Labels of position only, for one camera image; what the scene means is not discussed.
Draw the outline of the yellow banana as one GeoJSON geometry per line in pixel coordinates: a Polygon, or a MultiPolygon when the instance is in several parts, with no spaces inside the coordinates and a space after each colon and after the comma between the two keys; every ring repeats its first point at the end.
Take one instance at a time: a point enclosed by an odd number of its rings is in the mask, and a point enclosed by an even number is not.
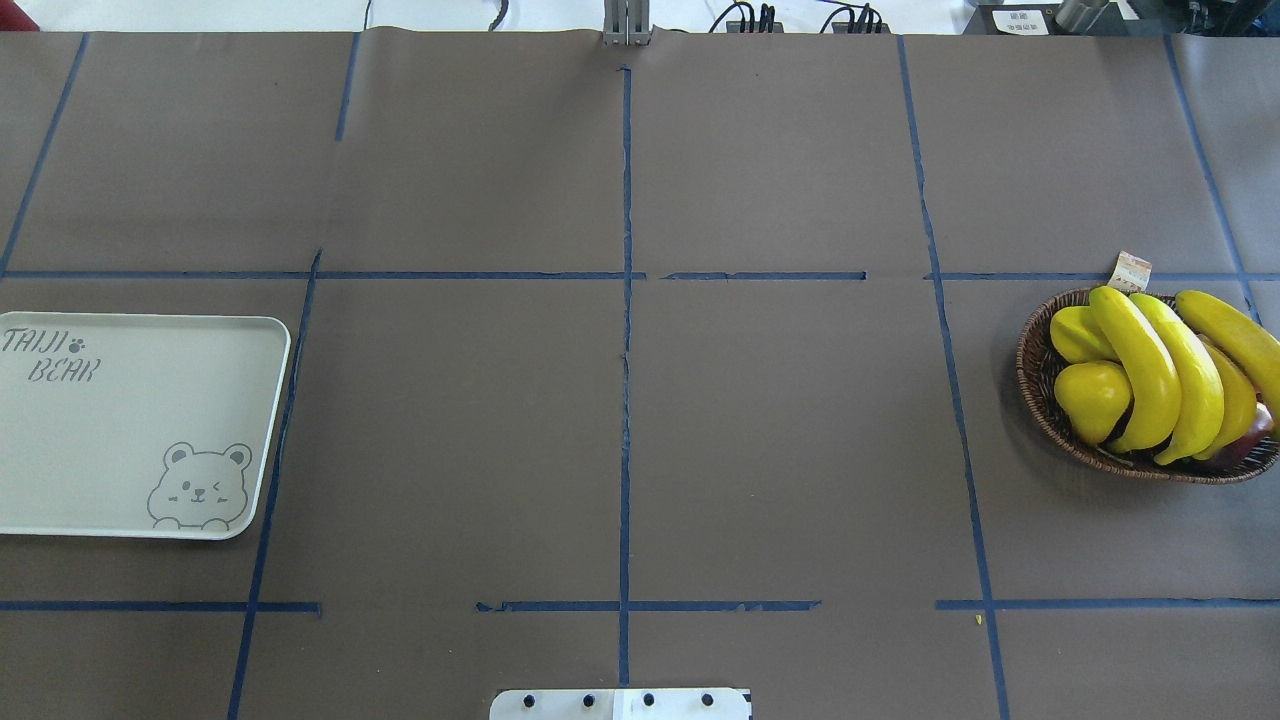
{"type": "Polygon", "coordinates": [[[1272,419],[1279,414],[1279,342],[1261,324],[1221,299],[1198,290],[1175,295],[1176,313],[1207,336],[1253,382],[1272,419]]]}
{"type": "Polygon", "coordinates": [[[1192,455],[1194,460],[1208,461],[1251,432],[1256,416],[1256,392],[1254,384],[1226,354],[1207,340],[1201,340],[1219,370],[1224,392],[1224,416],[1219,433],[1207,448],[1192,455]]]}
{"type": "Polygon", "coordinates": [[[1088,305],[1132,387],[1129,420],[1110,448],[1115,454],[1153,448],[1170,438],[1180,416],[1181,384],[1174,360],[1129,295],[1098,286],[1091,290],[1088,305]]]}
{"type": "Polygon", "coordinates": [[[1178,423],[1167,446],[1155,455],[1166,466],[1206,451],[1222,427],[1225,389],[1203,342],[1165,301],[1132,293],[1130,300],[1153,327],[1175,366],[1181,389],[1178,423]]]}

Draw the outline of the brown wicker basket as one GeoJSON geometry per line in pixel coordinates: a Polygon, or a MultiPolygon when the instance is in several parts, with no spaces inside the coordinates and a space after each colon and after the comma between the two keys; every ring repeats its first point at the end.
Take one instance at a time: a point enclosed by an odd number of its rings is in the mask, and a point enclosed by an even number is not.
{"type": "Polygon", "coordinates": [[[1151,451],[1112,456],[1102,448],[1082,443],[1053,396],[1055,380],[1068,363],[1051,343],[1050,322],[1064,307],[1085,307],[1089,293],[1089,287],[1082,287],[1044,300],[1018,336],[1012,372],[1018,395],[1025,406],[1021,415],[1027,424],[1036,425],[1034,434],[1041,446],[1053,445],[1060,456],[1070,457],[1078,466],[1126,480],[1226,486],[1251,480],[1277,465],[1277,441],[1271,436],[1262,437],[1239,462],[1229,468],[1208,468],[1197,461],[1158,466],[1152,461],[1151,451]]]}

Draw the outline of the paper basket tag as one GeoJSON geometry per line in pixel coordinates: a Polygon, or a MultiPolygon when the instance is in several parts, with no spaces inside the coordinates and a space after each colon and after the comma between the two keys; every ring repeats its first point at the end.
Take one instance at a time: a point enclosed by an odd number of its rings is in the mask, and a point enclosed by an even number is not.
{"type": "Polygon", "coordinates": [[[1107,287],[1124,293],[1144,293],[1151,283],[1153,264],[1128,251],[1120,251],[1106,282],[1107,287]]]}

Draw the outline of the yellow starfruit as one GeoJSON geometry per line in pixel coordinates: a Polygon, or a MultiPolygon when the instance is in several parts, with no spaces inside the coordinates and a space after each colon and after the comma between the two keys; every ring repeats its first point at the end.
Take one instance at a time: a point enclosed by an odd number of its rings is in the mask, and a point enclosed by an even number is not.
{"type": "Polygon", "coordinates": [[[1120,357],[1089,306],[1068,306],[1050,319],[1050,341],[1068,364],[1112,361],[1120,357]]]}

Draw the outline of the yellow pear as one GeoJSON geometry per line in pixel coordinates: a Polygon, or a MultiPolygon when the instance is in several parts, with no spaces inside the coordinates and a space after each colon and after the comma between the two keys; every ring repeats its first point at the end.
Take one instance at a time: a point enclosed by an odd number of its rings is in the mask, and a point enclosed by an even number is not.
{"type": "Polygon", "coordinates": [[[1100,360],[1065,366],[1055,378],[1053,397],[1082,442],[1097,446],[1129,411],[1133,391],[1120,364],[1100,360]]]}

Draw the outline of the cream bear tray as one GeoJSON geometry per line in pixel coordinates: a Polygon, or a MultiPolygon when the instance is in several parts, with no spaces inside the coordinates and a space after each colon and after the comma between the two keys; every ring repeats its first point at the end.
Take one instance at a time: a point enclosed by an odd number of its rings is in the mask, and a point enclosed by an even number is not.
{"type": "Polygon", "coordinates": [[[291,341],[273,316],[4,313],[3,533],[244,532],[291,341]]]}

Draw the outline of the dark purple fruit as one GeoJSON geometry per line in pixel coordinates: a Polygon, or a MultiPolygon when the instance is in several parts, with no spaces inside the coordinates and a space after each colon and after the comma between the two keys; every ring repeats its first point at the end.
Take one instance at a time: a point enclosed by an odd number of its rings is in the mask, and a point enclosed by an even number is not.
{"type": "Polygon", "coordinates": [[[1230,445],[1221,447],[1204,462],[1208,468],[1215,470],[1234,468],[1240,464],[1262,439],[1268,437],[1275,423],[1271,411],[1265,404],[1257,402],[1254,420],[1252,421],[1248,432],[1240,438],[1233,441],[1230,445]]]}

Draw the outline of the aluminium frame post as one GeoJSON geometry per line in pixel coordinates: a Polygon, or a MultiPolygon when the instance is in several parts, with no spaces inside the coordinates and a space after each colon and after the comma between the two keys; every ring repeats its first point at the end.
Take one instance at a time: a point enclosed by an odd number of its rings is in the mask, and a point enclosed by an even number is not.
{"type": "Polygon", "coordinates": [[[602,28],[607,47],[646,46],[652,42],[652,1],[604,0],[602,28]]]}

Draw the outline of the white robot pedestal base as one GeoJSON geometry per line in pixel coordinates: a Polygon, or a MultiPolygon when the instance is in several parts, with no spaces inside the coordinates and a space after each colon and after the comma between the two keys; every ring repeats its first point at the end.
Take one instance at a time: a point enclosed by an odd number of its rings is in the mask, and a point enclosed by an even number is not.
{"type": "Polygon", "coordinates": [[[750,692],[728,687],[512,689],[489,719],[753,719],[750,692]]]}

